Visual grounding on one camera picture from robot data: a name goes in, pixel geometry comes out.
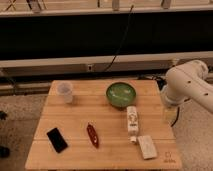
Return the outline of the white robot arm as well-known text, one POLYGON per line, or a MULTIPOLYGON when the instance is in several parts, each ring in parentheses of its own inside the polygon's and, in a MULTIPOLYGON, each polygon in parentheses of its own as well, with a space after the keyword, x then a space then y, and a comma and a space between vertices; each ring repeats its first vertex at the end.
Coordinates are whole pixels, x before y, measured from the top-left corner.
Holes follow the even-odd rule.
POLYGON ((170 68, 165 75, 166 85, 160 91, 168 122, 174 126, 179 119, 179 105, 193 99, 213 114, 213 86, 205 81, 208 67, 201 60, 192 60, 170 68))

